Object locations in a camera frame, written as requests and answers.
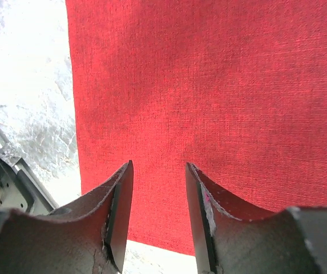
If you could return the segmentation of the dark red cloth napkin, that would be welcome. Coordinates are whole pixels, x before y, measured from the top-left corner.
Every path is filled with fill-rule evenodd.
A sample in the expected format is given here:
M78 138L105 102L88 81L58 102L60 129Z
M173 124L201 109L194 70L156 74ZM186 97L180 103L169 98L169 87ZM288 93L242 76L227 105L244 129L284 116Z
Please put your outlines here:
M327 205L327 1L67 1L82 192L134 165L128 237L193 254L191 162L271 211Z

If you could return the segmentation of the grey aluminium frame rail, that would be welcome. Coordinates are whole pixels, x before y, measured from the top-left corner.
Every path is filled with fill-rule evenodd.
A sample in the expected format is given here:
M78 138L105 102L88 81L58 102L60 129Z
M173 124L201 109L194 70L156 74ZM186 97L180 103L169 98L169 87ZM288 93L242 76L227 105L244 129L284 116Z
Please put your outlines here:
M0 208L47 215L58 204L0 129Z

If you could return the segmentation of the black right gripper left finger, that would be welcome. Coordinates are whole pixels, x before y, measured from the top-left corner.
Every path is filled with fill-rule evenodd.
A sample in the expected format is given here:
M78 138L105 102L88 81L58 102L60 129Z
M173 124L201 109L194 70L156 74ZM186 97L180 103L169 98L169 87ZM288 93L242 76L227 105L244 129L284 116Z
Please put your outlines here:
M119 273L130 221L134 167L48 215L0 209L0 273Z

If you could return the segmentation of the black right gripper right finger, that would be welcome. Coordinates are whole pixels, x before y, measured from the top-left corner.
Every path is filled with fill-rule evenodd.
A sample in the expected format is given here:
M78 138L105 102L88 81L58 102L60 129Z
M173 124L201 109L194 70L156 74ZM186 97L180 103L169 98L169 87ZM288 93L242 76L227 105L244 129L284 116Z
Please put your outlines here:
M327 273L327 207L271 212L185 171L198 273Z

